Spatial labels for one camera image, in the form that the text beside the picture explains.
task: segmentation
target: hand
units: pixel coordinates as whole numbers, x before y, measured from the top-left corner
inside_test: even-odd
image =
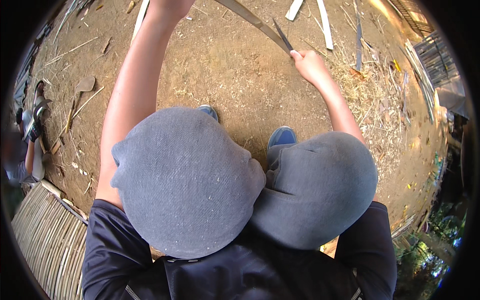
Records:
[[[195,0],[150,0],[148,12],[175,22],[186,16]]]
[[[30,131],[29,137],[32,143],[35,143],[35,140],[42,134],[43,128],[42,123],[38,121],[38,123],[33,123],[32,130]]]
[[[24,112],[24,110],[22,108],[19,108],[17,110],[17,113],[15,114],[15,122],[17,123],[17,125],[20,125],[20,123],[22,123],[23,112]]]
[[[309,83],[319,90],[322,88],[322,84],[330,84],[332,77],[325,67],[322,58],[314,51],[292,50],[290,54],[295,60],[295,68]]]

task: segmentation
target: bamboo mat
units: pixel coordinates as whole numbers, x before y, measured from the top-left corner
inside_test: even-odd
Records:
[[[23,200],[12,227],[47,295],[55,300],[81,299],[87,226],[37,183]]]

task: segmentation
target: black glove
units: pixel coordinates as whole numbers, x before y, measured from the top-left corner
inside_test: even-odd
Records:
[[[35,143],[35,140],[42,134],[43,128],[42,123],[40,121],[34,122],[32,126],[32,130],[30,131],[29,137],[30,140]]]
[[[15,114],[15,122],[17,122],[18,125],[20,125],[20,123],[22,123],[23,112],[24,112],[24,110],[22,108],[19,108],[17,110],[17,113]]]

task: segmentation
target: black shirt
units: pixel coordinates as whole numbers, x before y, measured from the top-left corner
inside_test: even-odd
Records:
[[[248,225],[197,261],[161,257],[116,206],[95,200],[83,264],[85,299],[391,299],[396,259],[385,205],[372,202],[338,239],[335,259],[288,249]]]

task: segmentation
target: blue shoe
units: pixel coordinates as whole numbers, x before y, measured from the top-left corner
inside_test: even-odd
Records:
[[[210,117],[214,118],[218,122],[218,115],[216,114],[216,111],[213,109],[211,105],[203,104],[203,105],[200,105],[197,109],[210,115]]]
[[[277,128],[272,136],[270,137],[270,140],[268,140],[268,146],[267,150],[270,149],[271,146],[275,145],[284,145],[284,144],[296,144],[297,143],[297,137],[295,135],[295,132],[293,132],[293,129],[291,129],[288,126],[282,126],[280,128]]]

